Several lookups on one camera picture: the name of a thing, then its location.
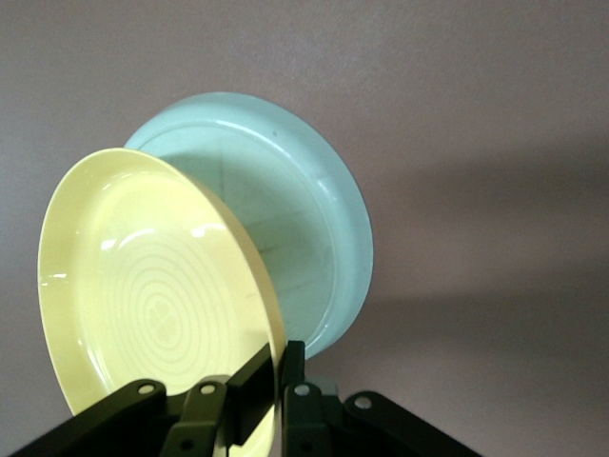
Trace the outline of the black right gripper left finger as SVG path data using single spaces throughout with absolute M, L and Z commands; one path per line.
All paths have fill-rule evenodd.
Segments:
M 17 450 L 19 456 L 227 456 L 275 403 L 275 369 L 262 347 L 226 380 L 170 396 L 136 380 Z

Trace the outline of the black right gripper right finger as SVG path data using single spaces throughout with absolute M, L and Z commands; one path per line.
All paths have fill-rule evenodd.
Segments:
M 305 344 L 282 361 L 284 456 L 476 456 L 478 453 L 376 391 L 341 400 L 336 386 L 305 376 Z

